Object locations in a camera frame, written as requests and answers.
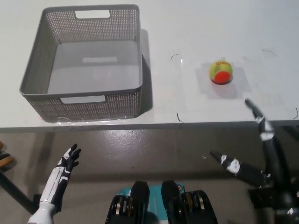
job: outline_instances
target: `gray floor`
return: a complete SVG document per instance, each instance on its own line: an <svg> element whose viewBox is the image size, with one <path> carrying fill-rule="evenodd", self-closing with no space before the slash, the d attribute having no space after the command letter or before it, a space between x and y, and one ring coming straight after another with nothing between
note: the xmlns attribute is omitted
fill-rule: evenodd
<svg viewBox="0 0 299 224"><path fill-rule="evenodd" d="M298 143L278 135L293 172L299 170ZM104 223L114 194L135 180L182 181L186 190L208 194L220 224L265 224L271 213L254 211L246 184L230 179L209 156L219 150L263 167L256 128L198 130L121 130L0 134L17 161L5 174L28 196L42 192L61 155L74 143L82 148L56 224ZM29 214L0 189L0 223L27 223Z"/></svg>

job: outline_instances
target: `gray plastic basket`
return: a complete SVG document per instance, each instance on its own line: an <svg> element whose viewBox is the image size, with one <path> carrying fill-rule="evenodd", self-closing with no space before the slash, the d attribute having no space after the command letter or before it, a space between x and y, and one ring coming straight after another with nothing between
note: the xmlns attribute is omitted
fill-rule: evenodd
<svg viewBox="0 0 299 224"><path fill-rule="evenodd" d="M109 16L78 17L95 10ZM43 11L20 93L45 121L137 117L141 87L138 6Z"/></svg>

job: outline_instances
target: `tennis ball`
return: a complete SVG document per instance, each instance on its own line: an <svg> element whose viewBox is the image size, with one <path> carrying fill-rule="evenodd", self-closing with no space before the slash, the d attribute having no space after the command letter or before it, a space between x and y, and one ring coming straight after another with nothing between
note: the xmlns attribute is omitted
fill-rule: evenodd
<svg viewBox="0 0 299 224"><path fill-rule="evenodd" d="M212 82L223 85L233 78L233 68L227 61L220 60L214 62L210 67L210 79Z"/></svg>

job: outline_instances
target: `metal pole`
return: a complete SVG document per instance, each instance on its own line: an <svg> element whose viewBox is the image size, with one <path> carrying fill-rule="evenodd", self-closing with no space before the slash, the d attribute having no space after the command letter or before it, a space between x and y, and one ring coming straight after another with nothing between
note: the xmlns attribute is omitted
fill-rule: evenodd
<svg viewBox="0 0 299 224"><path fill-rule="evenodd" d="M4 174L0 171L0 186L13 197L24 209L33 215L38 207L31 201L17 186L14 185Z"/></svg>

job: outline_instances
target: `mesh basket wall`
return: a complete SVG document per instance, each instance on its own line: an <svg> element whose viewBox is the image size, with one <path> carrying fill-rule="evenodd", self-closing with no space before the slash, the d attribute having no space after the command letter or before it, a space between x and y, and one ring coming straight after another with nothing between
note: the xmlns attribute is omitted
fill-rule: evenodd
<svg viewBox="0 0 299 224"><path fill-rule="evenodd" d="M109 7L110 17L101 19L78 19L79 7L45 9L39 33L31 53L28 78L25 86L30 94L47 93L52 64L57 45L63 42L82 41L139 41L138 7ZM34 97L24 94L27 101L47 122L84 121L97 119L133 118L140 114L141 88L106 95L105 102L64 104L59 98Z"/></svg>

